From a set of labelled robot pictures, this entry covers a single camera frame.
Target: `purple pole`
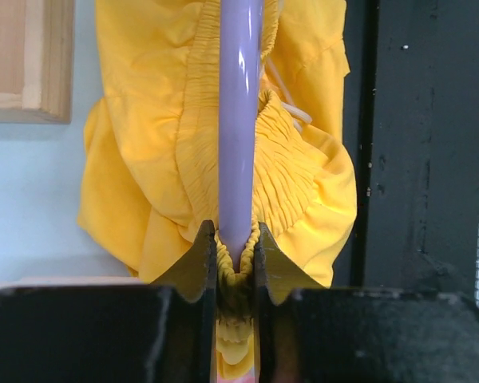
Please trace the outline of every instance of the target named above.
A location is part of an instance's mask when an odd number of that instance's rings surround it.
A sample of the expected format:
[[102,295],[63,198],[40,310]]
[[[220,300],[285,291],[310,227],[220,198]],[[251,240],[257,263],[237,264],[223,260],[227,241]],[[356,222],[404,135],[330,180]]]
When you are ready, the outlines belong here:
[[234,269],[251,234],[263,0],[220,2],[219,229]]

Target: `gathered fabric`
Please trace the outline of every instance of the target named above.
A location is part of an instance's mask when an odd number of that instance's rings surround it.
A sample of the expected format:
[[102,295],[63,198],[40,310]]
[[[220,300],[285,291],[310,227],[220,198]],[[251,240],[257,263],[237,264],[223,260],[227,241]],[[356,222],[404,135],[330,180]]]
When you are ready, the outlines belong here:
[[345,0],[265,0],[252,233],[232,269],[218,219],[220,0],[96,0],[104,96],[85,125],[78,222],[144,282],[218,229],[217,367],[253,365],[251,277],[259,222],[328,287],[356,216],[342,145]]

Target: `black surface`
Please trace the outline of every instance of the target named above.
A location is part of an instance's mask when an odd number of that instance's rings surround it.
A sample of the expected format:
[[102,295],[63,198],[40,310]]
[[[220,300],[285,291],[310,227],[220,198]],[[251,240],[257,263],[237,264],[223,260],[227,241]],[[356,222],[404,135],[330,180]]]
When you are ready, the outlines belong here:
[[0,383],[215,381],[213,233],[204,223],[193,248],[160,278],[177,289],[0,290]]
[[[352,71],[367,79],[362,94],[371,91],[374,99],[361,99],[358,127],[345,115],[359,214],[354,246],[337,262],[335,285],[347,284],[341,263],[348,264],[350,252],[353,285],[440,285],[473,296],[479,225],[479,1],[379,0],[365,2],[365,8],[355,3],[350,0],[346,12],[346,51],[353,58]],[[363,65],[358,64],[360,37],[352,31],[361,12],[369,13],[370,26],[360,24],[364,41],[377,39],[364,46],[370,53]],[[372,89],[369,78],[375,79]],[[357,109],[357,96],[358,81],[346,79],[349,113]],[[370,136],[372,145],[366,148]],[[353,149],[351,137],[360,137],[364,152]]]
[[[279,282],[286,274],[290,286]],[[479,383],[479,309],[459,294],[308,288],[266,227],[255,247],[261,383]],[[288,294],[292,286],[305,286]]]

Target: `yellow fabric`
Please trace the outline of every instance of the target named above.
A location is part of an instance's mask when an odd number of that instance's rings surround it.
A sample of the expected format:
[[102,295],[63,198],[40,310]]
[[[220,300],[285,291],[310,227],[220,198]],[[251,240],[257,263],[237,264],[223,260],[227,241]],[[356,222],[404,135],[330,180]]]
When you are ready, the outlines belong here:
[[[262,48],[297,107],[300,134],[267,68],[256,122],[253,228],[234,274],[218,244],[225,304],[217,366],[253,363],[249,288],[256,223],[323,286],[356,215],[354,170],[342,146],[344,0],[265,0]],[[188,250],[200,223],[218,222],[220,0],[96,0],[104,97],[85,126],[79,224],[151,282]]]

